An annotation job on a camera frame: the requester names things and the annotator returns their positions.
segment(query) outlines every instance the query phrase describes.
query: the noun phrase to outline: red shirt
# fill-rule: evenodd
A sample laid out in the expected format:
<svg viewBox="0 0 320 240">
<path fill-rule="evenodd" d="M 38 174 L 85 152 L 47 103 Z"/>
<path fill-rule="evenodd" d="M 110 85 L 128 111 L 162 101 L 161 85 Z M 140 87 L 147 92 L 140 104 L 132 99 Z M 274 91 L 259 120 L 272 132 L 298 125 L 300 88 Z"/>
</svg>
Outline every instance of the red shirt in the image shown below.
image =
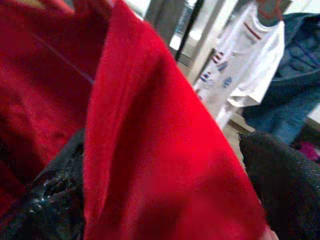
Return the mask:
<svg viewBox="0 0 320 240">
<path fill-rule="evenodd" d="M 32 179 L 85 126 L 86 240 L 262 235 L 264 212 L 225 137 L 121 0 L 108 21 L 0 6 L 0 136 L 19 161 L 0 167 L 0 193 L 14 196 L 2 183 L 21 187 L 15 176 Z"/>
</svg>

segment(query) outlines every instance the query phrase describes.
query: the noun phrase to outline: red fabric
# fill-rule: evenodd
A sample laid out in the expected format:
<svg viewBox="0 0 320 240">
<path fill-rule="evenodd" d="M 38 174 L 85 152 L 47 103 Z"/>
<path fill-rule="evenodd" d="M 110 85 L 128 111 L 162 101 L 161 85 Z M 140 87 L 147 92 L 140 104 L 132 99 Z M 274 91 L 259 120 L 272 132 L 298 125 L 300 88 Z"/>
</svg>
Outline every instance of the red fabric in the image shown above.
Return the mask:
<svg viewBox="0 0 320 240">
<path fill-rule="evenodd" d="M 85 240 L 257 240 L 248 177 L 160 38 L 121 0 L 108 28 L 83 13 L 0 3 L 0 136 L 19 161 L 0 165 L 14 185 L 0 194 L 14 200 L 15 176 L 32 179 L 86 121 Z M 95 77 L 90 100 L 70 63 Z"/>
</svg>

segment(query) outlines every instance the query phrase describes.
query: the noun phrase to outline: dark blue garment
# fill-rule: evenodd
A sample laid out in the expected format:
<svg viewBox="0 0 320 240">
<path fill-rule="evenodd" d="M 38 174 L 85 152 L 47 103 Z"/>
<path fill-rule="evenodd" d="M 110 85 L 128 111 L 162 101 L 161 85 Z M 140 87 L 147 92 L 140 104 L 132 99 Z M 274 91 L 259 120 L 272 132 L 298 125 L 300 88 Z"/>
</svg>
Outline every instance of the dark blue garment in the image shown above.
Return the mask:
<svg viewBox="0 0 320 240">
<path fill-rule="evenodd" d="M 283 58 L 261 105 L 246 107 L 243 116 L 255 129 L 290 144 L 320 103 L 320 14 L 293 13 L 284 23 Z"/>
</svg>

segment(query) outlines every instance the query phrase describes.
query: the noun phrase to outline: red garment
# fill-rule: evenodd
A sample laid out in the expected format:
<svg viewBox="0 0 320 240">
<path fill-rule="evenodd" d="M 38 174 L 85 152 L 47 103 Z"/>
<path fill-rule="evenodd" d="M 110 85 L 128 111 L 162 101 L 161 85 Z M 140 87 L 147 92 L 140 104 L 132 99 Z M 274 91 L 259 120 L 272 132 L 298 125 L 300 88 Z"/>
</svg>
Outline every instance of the red garment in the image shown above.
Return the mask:
<svg viewBox="0 0 320 240">
<path fill-rule="evenodd" d="M 121 0 L 108 28 L 94 12 L 49 14 L 2 1 L 0 31 L 10 36 L 0 37 L 0 98 L 7 96 L 0 136 L 29 166 L 25 175 L 39 172 L 84 126 L 91 86 L 77 70 L 95 76 L 86 120 L 86 240 L 262 235 L 263 210 L 226 139 L 160 38 Z"/>
</svg>

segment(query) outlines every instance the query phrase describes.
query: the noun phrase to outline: white t-shirt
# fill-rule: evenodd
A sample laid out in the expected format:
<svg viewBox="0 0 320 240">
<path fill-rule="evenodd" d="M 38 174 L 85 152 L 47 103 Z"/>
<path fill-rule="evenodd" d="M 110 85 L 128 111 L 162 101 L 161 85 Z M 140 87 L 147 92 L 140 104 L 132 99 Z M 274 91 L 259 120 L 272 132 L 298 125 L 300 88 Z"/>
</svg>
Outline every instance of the white t-shirt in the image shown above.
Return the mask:
<svg viewBox="0 0 320 240">
<path fill-rule="evenodd" d="M 255 1 L 241 9 L 193 86 L 220 128 L 238 108 L 261 103 L 284 54 L 284 22 L 263 26 L 257 14 Z"/>
</svg>

